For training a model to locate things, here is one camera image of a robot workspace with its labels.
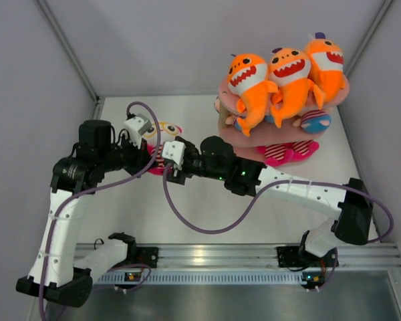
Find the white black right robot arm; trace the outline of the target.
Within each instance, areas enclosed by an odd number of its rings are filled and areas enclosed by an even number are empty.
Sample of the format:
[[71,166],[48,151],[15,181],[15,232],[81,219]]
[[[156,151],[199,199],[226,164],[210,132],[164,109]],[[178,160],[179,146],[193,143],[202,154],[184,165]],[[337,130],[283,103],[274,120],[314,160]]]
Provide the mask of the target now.
[[218,136],[204,139],[200,148],[178,137],[164,143],[161,156],[166,165],[165,183],[183,185],[193,176],[214,179],[233,194],[254,201],[267,195],[326,215],[325,222],[301,238],[296,254],[303,265],[315,265],[339,246],[369,242],[372,201],[359,179],[339,185],[294,177],[237,156]]

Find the white pink glasses plush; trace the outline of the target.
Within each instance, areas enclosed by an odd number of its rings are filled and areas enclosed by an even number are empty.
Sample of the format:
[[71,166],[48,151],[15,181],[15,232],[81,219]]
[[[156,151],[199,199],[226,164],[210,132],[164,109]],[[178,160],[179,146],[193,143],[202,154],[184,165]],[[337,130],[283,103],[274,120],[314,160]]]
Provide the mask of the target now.
[[156,155],[155,164],[148,170],[153,175],[162,176],[164,172],[164,159],[162,158],[162,147],[165,142],[173,141],[182,134],[182,128],[176,124],[165,121],[158,121],[159,127],[155,123],[143,134],[143,139],[147,143],[147,149],[150,155],[155,153],[157,147],[157,136],[160,134],[160,146]]

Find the orange shark plush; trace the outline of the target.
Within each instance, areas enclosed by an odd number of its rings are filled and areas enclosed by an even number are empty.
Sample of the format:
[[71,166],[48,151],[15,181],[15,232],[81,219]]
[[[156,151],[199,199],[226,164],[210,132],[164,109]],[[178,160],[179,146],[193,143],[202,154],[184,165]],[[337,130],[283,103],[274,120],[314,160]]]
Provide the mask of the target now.
[[325,94],[309,79],[311,61],[309,56],[295,48],[276,48],[269,60],[269,79],[277,84],[278,92],[271,97],[271,115],[276,127],[298,115],[306,105],[309,93],[313,93],[321,110]]
[[304,52],[311,62],[309,79],[324,93],[323,104],[329,104],[346,88],[344,53],[336,42],[320,31],[315,32]]
[[276,83],[269,79],[267,62],[257,54],[233,54],[227,74],[227,88],[239,97],[236,111],[244,114],[237,124],[241,132],[249,137],[251,130],[263,121],[270,95],[278,92]]

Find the blue doll plush on shelf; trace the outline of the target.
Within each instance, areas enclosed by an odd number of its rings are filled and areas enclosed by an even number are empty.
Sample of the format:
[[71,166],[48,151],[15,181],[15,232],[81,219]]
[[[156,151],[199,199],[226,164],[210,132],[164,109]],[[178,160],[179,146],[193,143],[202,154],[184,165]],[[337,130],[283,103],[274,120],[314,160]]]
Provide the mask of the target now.
[[[220,108],[221,108],[221,101],[219,99],[219,97],[217,96],[215,98],[214,101],[214,108],[215,110],[220,113]],[[226,113],[225,114],[225,120],[224,123],[227,126],[232,125],[234,128],[236,128],[238,131],[241,131],[241,127],[239,126],[239,123],[237,122],[237,119],[240,118],[240,116],[236,115],[236,114],[232,114],[232,113]],[[266,115],[263,119],[264,121],[273,124],[274,123],[274,119],[272,117],[272,115]]]

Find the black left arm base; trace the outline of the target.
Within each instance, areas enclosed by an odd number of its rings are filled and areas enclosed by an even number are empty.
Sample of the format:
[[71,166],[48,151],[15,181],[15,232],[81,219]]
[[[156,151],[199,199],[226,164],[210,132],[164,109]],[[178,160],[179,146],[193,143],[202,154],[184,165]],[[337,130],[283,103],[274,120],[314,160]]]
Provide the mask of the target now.
[[157,247],[137,247],[133,263],[142,263],[157,268],[159,249]]

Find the pink three-tier shelf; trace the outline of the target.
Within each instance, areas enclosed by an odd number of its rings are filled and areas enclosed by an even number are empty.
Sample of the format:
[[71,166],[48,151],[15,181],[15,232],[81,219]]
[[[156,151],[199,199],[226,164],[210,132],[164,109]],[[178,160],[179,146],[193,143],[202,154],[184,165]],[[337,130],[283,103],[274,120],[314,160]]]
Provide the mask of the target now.
[[270,124],[263,120],[251,130],[251,135],[246,137],[241,131],[238,131],[232,125],[227,126],[224,123],[226,113],[237,115],[235,106],[239,99],[238,96],[226,91],[225,85],[226,81],[222,81],[221,85],[219,86],[218,97],[221,101],[218,122],[219,136],[226,143],[229,143],[233,146],[233,150],[237,156],[255,161],[261,161],[264,158],[260,153],[257,152],[258,146],[315,140],[323,134],[323,132],[319,134],[308,134],[300,127],[293,127],[293,122],[301,115],[312,110],[318,110],[317,105],[315,104],[314,95],[310,93],[307,99],[307,104],[303,108],[301,114],[284,120],[281,128],[276,127],[274,123]]

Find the doll plush striped shirt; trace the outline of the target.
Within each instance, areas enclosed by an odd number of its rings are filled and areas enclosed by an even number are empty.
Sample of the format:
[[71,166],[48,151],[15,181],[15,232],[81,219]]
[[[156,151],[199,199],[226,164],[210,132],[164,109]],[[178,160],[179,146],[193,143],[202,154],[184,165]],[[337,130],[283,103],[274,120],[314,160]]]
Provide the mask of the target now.
[[312,110],[304,113],[293,122],[293,127],[300,127],[308,134],[319,134],[331,125],[331,116],[322,110]]

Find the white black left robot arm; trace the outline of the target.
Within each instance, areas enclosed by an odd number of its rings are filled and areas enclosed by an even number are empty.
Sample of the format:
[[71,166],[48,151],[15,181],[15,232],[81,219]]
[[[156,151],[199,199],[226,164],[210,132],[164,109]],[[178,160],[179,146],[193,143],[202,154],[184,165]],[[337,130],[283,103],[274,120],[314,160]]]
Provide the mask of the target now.
[[47,224],[35,263],[19,278],[16,290],[63,306],[81,307],[93,285],[110,269],[130,267],[138,258],[135,238],[113,233],[101,248],[76,260],[78,237],[88,205],[106,173],[125,170],[132,178],[150,167],[143,134],[152,126],[138,115],[124,123],[114,141],[114,127],[105,120],[87,120],[79,127],[72,153],[53,167]]

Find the pink striped plush on shelf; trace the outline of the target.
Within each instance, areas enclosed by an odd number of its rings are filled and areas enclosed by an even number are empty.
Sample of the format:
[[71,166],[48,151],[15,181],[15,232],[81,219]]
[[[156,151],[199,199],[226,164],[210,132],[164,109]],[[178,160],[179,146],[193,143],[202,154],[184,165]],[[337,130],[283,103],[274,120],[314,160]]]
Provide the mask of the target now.
[[294,151],[285,144],[258,146],[257,152],[264,158],[264,163],[271,167],[279,167],[293,159]]

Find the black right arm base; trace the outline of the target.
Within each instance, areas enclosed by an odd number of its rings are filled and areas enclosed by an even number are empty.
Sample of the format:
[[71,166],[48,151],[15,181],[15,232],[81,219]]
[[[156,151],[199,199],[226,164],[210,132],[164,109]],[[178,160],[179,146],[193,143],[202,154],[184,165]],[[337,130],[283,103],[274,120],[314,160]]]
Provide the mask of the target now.
[[307,261],[299,255],[298,246],[277,247],[277,260],[280,268],[287,268],[293,272],[300,272],[309,267]]

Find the aluminium mounting rail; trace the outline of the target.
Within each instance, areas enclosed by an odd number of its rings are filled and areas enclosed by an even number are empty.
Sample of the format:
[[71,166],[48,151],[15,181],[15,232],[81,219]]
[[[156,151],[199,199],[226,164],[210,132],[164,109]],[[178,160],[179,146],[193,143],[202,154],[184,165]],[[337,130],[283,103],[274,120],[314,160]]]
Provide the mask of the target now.
[[[143,244],[139,247],[159,249],[157,268],[279,268],[277,247],[283,244]],[[392,243],[338,248],[339,266],[347,270],[392,270],[401,268],[401,255]]]

